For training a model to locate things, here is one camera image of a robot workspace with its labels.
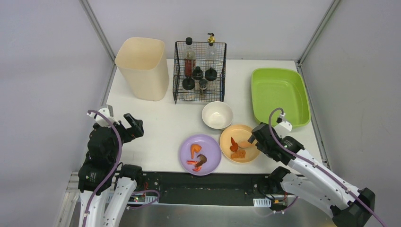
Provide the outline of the orange plastic plate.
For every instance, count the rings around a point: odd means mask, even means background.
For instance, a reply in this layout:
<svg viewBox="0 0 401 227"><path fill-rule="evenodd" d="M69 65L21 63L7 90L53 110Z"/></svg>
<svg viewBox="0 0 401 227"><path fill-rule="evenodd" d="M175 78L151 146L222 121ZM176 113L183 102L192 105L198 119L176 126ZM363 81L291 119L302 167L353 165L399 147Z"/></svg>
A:
<svg viewBox="0 0 401 227"><path fill-rule="evenodd" d="M252 135L252 128L243 124L235 124L223 130L219 144L222 153L231 161L237 163L248 163L256 159L260 151L254 141L252 144L248 139Z"/></svg>

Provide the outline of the beige plastic bin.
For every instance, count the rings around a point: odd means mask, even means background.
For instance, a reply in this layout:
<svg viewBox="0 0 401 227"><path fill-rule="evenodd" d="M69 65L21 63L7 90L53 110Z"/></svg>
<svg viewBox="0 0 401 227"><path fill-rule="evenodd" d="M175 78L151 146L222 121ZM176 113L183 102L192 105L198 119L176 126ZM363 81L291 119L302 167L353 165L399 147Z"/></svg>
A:
<svg viewBox="0 0 401 227"><path fill-rule="evenodd" d="M169 73L163 41L129 38L119 49L115 64L136 98L160 101L165 97Z"/></svg>

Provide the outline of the small pepper jar black lid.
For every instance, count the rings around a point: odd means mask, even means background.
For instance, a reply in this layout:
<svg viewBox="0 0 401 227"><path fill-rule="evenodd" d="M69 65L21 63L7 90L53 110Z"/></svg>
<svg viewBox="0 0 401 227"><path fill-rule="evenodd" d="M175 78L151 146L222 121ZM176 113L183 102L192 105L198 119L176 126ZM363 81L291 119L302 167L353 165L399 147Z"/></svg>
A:
<svg viewBox="0 0 401 227"><path fill-rule="evenodd" d="M200 95L203 96L207 93L208 81L206 79L199 80Z"/></svg>

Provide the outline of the clear jar black spout lid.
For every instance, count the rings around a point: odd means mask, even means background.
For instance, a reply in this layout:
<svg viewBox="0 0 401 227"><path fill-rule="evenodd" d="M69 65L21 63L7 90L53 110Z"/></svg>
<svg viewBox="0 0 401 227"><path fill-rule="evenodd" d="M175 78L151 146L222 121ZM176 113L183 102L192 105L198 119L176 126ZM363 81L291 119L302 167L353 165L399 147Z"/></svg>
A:
<svg viewBox="0 0 401 227"><path fill-rule="evenodd" d="M217 71L210 67L205 72L205 79L207 80L207 90L216 91L216 79L217 79Z"/></svg>

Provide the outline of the salt shaker black pump lid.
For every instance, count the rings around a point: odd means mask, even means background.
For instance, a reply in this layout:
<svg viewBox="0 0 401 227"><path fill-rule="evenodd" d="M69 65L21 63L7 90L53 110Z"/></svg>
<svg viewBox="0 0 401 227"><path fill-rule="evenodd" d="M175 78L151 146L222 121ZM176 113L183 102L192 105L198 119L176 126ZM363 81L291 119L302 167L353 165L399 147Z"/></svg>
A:
<svg viewBox="0 0 401 227"><path fill-rule="evenodd" d="M202 93L202 90L200 88L199 81L203 79L203 71L199 66L196 66L195 69L192 71L192 81L194 83L194 86L198 85L198 90L200 93Z"/></svg>

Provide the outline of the soy sauce bottle red label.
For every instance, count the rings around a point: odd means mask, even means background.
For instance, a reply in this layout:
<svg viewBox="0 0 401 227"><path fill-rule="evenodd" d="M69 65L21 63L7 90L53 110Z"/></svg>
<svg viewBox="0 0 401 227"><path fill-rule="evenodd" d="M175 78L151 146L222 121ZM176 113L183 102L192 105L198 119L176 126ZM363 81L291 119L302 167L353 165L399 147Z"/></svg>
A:
<svg viewBox="0 0 401 227"><path fill-rule="evenodd" d="M185 40L186 48L184 50L184 75L191 77L192 72L196 68L196 53L193 47L191 37L187 37Z"/></svg>

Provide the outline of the clear bottle gold pump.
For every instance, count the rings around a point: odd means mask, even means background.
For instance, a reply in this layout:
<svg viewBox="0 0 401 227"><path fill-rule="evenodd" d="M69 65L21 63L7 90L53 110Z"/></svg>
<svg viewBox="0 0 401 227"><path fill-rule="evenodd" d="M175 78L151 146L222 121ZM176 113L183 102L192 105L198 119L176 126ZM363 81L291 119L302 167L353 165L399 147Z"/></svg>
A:
<svg viewBox="0 0 401 227"><path fill-rule="evenodd" d="M207 49L206 49L206 60L214 61L216 59L216 47L215 47L215 35L213 33L208 33L209 38L207 39Z"/></svg>

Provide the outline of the white shaker black spout lid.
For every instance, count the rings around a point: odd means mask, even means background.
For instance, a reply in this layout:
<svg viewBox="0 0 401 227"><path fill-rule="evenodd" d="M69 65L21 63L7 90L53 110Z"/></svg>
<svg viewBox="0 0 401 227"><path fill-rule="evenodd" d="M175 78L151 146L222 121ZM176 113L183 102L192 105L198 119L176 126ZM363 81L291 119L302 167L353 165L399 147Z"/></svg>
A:
<svg viewBox="0 0 401 227"><path fill-rule="evenodd" d="M195 96L195 81L192 77L187 77L182 81L183 99L186 101L193 101Z"/></svg>

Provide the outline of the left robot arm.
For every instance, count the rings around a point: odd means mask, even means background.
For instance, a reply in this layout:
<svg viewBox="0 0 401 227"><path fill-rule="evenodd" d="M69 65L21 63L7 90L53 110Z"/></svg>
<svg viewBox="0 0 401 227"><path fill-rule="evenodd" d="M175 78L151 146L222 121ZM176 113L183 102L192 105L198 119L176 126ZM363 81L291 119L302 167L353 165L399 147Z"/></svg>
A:
<svg viewBox="0 0 401 227"><path fill-rule="evenodd" d="M88 151L78 172L80 191L81 227L116 227L119 225L131 194L142 184L142 168L122 165L117 176L114 195L106 207L106 200L122 154L122 145L144 135L143 121L124 114L130 124L125 128L121 121L112 122L105 115L94 112L105 120L104 126L95 123L87 143Z"/></svg>

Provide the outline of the salmon sushi food piece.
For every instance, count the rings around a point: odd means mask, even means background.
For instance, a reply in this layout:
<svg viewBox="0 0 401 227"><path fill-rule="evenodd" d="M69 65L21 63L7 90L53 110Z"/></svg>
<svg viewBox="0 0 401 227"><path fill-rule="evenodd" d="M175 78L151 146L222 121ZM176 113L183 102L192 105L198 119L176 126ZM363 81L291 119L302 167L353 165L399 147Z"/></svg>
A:
<svg viewBox="0 0 401 227"><path fill-rule="evenodd" d="M248 142L248 141L241 141L237 143L239 148L245 149L245 148L249 148L250 146L252 146L253 144Z"/></svg>

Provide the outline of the fried chicken food piece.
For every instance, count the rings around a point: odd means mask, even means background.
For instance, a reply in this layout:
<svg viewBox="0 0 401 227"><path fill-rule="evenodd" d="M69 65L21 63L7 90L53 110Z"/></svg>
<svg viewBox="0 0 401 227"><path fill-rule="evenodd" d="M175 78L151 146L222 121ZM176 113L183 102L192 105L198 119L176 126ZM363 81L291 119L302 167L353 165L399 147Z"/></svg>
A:
<svg viewBox="0 0 401 227"><path fill-rule="evenodd" d="M245 150L237 150L237 151L234 151L231 154L230 158L231 159L238 159L238 158L245 158L245 156L246 156L246 151Z"/></svg>

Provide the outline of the white ceramic bowl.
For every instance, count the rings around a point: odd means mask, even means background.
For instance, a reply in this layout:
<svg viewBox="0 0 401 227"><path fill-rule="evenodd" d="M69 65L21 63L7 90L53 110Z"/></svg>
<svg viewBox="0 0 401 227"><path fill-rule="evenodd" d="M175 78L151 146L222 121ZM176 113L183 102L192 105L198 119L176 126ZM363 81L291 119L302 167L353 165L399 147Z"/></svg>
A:
<svg viewBox="0 0 401 227"><path fill-rule="evenodd" d="M208 127L223 130L232 124L234 114L227 103L215 101L204 106L201 117Z"/></svg>

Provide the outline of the green plastic tub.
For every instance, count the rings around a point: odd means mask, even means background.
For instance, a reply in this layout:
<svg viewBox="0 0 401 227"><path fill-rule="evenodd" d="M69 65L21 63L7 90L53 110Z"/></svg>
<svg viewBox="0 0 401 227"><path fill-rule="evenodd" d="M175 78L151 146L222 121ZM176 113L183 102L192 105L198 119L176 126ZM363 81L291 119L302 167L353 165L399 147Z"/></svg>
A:
<svg viewBox="0 0 401 227"><path fill-rule="evenodd" d="M277 107L293 127L306 126L311 120L310 105L301 75L282 68L259 68L251 75L251 96L254 118L268 123Z"/></svg>

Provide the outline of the orange shrimp food piece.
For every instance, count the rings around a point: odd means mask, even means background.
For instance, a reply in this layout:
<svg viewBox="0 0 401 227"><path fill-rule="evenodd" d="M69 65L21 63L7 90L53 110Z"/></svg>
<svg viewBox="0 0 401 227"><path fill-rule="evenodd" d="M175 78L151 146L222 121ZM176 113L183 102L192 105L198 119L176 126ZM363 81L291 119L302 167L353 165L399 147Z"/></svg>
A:
<svg viewBox="0 0 401 227"><path fill-rule="evenodd" d="M190 152L191 152L191 159L194 159L195 153L199 153L202 150L202 146L199 144L192 144L190 147Z"/></svg>

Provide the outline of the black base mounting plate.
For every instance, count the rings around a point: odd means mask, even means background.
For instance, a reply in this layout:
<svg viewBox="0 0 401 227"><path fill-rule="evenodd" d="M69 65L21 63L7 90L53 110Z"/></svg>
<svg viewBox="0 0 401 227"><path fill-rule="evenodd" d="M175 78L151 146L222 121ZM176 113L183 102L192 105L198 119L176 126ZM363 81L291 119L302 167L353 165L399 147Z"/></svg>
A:
<svg viewBox="0 0 401 227"><path fill-rule="evenodd" d="M209 174L143 172L136 191L159 196L159 203L180 205L253 206L254 199L281 200L286 192L268 174Z"/></svg>

